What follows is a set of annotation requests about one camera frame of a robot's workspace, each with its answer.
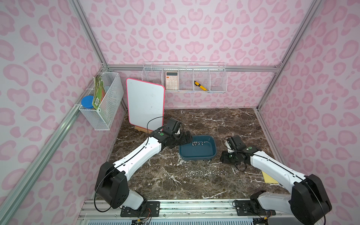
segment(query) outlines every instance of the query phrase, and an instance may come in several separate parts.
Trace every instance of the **calculator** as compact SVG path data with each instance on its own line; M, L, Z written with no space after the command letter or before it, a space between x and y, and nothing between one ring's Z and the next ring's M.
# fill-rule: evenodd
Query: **calculator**
M165 72L165 89L166 90L179 90L179 76L178 72L167 71Z

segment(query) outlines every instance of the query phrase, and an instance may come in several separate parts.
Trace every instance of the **robotic arm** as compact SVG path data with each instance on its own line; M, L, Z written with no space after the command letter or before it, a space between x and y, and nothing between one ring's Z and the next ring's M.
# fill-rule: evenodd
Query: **robotic arm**
M123 205L134 210L144 211L146 199L139 193L129 190L127 182L131 176L148 159L165 147L191 143L189 131L180 132L181 122L170 118L165 126L154 130L139 147L113 164L105 162L101 165L96 180L95 192L112 208Z
M332 206L325 188L317 176L306 176L272 159L256 146L246 146L239 136L227 139L228 151L222 152L221 161L227 164L245 163L261 169L282 184L290 194L259 191L250 199L250 207L259 210L277 210L294 215L305 225L313 225Z
M154 130L149 138L130 154L113 164L109 162L102 164L95 192L112 208L123 205L144 212L147 200L139 193L129 190L127 182L137 169L163 148L173 148L192 142L190 132L180 132L182 130L180 128L181 122L171 118L165 126ZM264 210L281 211L293 214L305 225L315 224L331 211L331 203L317 176L313 174L306 176L286 167L258 147L253 145L247 147L237 135L227 139L226 147L228 151L222 152L221 155L223 163L233 165L245 163L259 168L282 184L290 193L286 195L259 191L250 197L248 205L236 205L237 208L244 207L242 211L250 208L255 214L261 214Z

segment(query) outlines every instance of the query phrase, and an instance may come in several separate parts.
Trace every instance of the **ventilation grille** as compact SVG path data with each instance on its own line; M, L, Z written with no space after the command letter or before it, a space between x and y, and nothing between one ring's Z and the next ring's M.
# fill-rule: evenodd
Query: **ventilation grille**
M150 225L253 225L252 218L241 219L152 219ZM131 220L90 220L88 225L130 225Z

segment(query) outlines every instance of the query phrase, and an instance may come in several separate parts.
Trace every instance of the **plastic basin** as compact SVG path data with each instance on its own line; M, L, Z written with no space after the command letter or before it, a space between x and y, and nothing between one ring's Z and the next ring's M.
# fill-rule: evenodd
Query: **plastic basin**
M193 143L203 141L203 145L192 145L192 143L179 146L179 154L185 161L210 160L216 155L216 144L214 138L209 135L193 136Z

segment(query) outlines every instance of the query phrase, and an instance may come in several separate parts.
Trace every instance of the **mounting plate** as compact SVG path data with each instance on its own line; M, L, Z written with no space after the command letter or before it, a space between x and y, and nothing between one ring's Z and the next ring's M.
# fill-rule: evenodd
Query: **mounting plate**
M250 200L248 200L248 201L235 200L234 201L233 205L236 208L236 213L238 214L238 216L257 216L257 215L266 216L266 213L267 213L268 216L276 215L275 210L264 210L264 209L259 209L257 214L254 214L254 213L249 211L249 209L251 208L250 202L251 202Z
M159 216L159 210L160 210L160 202L147 202L146 208L149 208L151 210L151 216L152 217L158 217ZM121 217L146 217L147 213L140 214L138 210L134 210L130 207L122 207L121 209Z

